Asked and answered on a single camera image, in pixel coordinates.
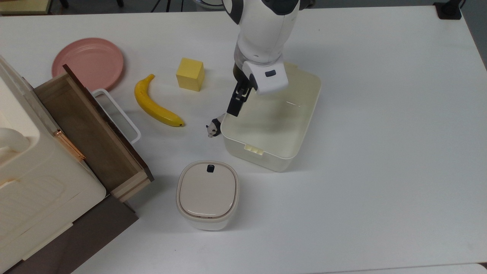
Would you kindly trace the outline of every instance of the panda toy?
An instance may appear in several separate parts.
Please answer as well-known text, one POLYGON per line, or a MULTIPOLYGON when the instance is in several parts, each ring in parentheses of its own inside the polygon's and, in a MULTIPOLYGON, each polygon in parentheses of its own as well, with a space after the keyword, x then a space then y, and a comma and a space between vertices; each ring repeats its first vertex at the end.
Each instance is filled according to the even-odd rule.
POLYGON ((218 118, 211 120, 210 125, 206 126, 206 130, 208 131, 208 137, 212 138, 214 136, 218 136, 220 131, 220 126, 223 122, 223 118, 225 117, 225 113, 220 115, 218 118))

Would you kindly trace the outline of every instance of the white container with lid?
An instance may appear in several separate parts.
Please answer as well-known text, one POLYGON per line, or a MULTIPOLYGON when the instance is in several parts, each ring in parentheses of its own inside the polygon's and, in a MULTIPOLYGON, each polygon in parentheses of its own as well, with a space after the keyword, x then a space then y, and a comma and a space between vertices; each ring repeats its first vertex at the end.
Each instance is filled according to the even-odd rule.
POLYGON ((201 230, 220 230, 230 221, 239 201, 237 173, 225 163, 198 161, 179 178, 176 203, 179 212, 201 230))

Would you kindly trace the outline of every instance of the tabletop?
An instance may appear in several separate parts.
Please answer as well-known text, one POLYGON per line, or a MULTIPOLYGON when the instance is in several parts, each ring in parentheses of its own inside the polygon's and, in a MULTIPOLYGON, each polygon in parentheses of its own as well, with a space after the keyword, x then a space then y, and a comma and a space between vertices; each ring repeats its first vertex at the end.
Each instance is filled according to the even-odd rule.
POLYGON ((111 95, 138 126, 134 147, 156 180, 129 200, 140 219, 76 273, 304 274, 487 261, 487 72, 463 19, 434 7, 304 10, 286 61, 321 78, 300 152, 284 173, 231 156, 205 125, 235 86, 239 28, 225 12, 0 18, 0 54, 33 86, 70 42, 123 52, 111 95), (204 63, 200 92, 179 89, 182 57, 204 63), (133 87, 182 117, 144 113, 133 87), (222 161, 241 193, 223 231, 179 214, 181 171, 222 161))

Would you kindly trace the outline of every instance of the black button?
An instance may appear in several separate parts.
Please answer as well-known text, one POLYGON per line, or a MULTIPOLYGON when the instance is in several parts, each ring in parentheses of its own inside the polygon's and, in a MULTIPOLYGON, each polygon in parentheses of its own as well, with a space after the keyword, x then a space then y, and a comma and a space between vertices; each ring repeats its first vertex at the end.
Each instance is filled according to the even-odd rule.
POLYGON ((271 71, 266 71, 265 72, 265 76, 267 76, 267 77, 271 77, 271 76, 274 76, 274 75, 276 75, 276 70, 274 70, 274 69, 271 70, 271 71))
POLYGON ((206 167, 206 172, 213 173, 215 171, 215 166, 214 165, 208 165, 206 167))

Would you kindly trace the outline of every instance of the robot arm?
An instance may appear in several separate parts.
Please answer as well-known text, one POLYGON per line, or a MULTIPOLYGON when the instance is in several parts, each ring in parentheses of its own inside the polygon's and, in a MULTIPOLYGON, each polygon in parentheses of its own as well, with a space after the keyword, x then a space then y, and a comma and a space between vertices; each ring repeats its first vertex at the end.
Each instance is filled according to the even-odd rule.
POLYGON ((226 12, 240 25, 233 70, 237 86, 228 113, 238 116, 252 88, 262 95, 287 87, 282 49, 298 11, 312 3, 311 0, 223 0, 226 12))

